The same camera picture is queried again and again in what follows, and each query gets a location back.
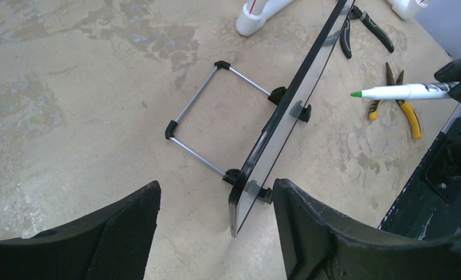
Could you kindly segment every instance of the green marker cap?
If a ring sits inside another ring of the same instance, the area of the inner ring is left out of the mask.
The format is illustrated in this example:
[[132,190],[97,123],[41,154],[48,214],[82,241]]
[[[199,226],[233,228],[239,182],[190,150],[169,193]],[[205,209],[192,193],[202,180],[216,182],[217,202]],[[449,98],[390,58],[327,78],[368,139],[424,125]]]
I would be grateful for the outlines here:
[[352,97],[362,97],[363,94],[361,92],[353,92],[353,93],[351,93],[351,96]]

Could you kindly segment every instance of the black-handled pliers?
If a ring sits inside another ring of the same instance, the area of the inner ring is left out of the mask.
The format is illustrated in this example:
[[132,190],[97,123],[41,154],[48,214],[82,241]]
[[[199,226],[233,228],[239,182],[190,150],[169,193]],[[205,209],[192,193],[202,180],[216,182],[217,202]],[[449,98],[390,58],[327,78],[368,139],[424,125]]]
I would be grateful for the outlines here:
[[380,40],[383,45],[389,50],[390,53],[394,52],[394,45],[392,44],[391,39],[383,31],[372,19],[368,16],[365,12],[361,12],[361,10],[356,6],[353,5],[351,11],[349,12],[348,18],[345,20],[344,26],[340,33],[340,47],[342,52],[344,53],[345,57],[351,58],[351,43],[350,43],[350,33],[351,33],[351,23],[349,22],[351,19],[360,19],[361,22],[368,28],[368,30],[373,33],[378,40]]

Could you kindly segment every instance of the white pvc fitting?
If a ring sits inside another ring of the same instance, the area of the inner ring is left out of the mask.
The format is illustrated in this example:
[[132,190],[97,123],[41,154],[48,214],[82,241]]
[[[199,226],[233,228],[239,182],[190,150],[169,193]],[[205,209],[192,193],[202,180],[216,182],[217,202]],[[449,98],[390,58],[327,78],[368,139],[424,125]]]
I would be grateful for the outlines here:
[[253,34],[265,24],[267,19],[289,5],[292,1],[293,0],[249,0],[248,3],[244,4],[236,21],[237,31],[243,36]]
[[249,36],[265,24],[263,12],[258,16],[251,15],[247,9],[247,3],[243,6],[241,13],[236,21],[236,29],[239,34]]
[[399,0],[392,5],[392,10],[403,20],[412,19],[417,13],[428,6],[421,0]]

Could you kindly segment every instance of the pliers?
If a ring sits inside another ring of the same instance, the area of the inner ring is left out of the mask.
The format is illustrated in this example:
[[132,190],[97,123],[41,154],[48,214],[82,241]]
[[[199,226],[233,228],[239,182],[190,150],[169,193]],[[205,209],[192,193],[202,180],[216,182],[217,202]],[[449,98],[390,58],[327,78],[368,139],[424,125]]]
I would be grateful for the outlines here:
[[361,10],[356,6],[353,5],[351,11],[349,12],[349,16],[345,20],[344,26],[340,33],[340,47],[342,52],[344,53],[345,57],[348,59],[352,57],[351,54],[351,43],[350,43],[350,33],[351,33],[351,19],[360,19],[361,22],[368,28],[368,30],[373,33],[378,40],[380,40],[383,45],[389,50],[390,53],[394,52],[394,45],[392,44],[391,39],[383,31],[372,19],[368,16],[365,12],[361,12]]
[[[385,62],[385,71],[386,71],[386,79],[387,79],[387,85],[388,86],[393,86],[393,85],[402,85],[403,79],[404,79],[404,71],[402,71],[399,74],[399,77],[397,77],[397,80],[394,82],[394,76],[392,75],[392,69],[390,69],[390,65],[388,62]],[[376,120],[376,117],[378,115],[378,108],[380,107],[380,104],[382,104],[383,100],[374,100],[368,110],[368,118],[370,120]],[[409,126],[411,127],[411,132],[413,133],[413,138],[414,139],[420,139],[421,138],[421,127],[420,127],[420,121],[418,120],[418,117],[416,116],[416,113],[413,110],[413,107],[411,106],[411,103],[406,100],[396,100],[397,104],[399,107],[402,109],[404,112],[404,115],[406,115],[407,121],[409,122]]]

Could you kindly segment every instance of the yellow-handled pliers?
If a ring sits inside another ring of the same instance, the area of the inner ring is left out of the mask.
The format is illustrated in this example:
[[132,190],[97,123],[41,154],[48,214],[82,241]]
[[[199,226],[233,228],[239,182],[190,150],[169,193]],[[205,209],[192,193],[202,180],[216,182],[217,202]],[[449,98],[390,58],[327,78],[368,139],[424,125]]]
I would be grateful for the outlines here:
[[[393,86],[393,85],[402,85],[403,79],[404,79],[404,71],[402,71],[399,74],[399,77],[397,77],[397,80],[394,81],[394,76],[392,74],[392,69],[390,69],[390,65],[388,62],[385,62],[385,71],[386,71],[386,77],[387,77],[387,85],[388,86]],[[370,120],[376,120],[377,115],[378,115],[378,108],[380,107],[380,104],[382,104],[383,100],[374,100],[370,108],[368,110],[368,118]],[[413,138],[414,139],[420,139],[421,138],[421,127],[420,127],[420,121],[418,120],[418,117],[416,116],[416,113],[413,110],[413,107],[411,106],[411,103],[406,100],[396,100],[397,104],[399,107],[402,109],[404,112],[404,115],[406,115],[406,118],[409,122],[409,126],[411,127],[411,132],[413,133]]]

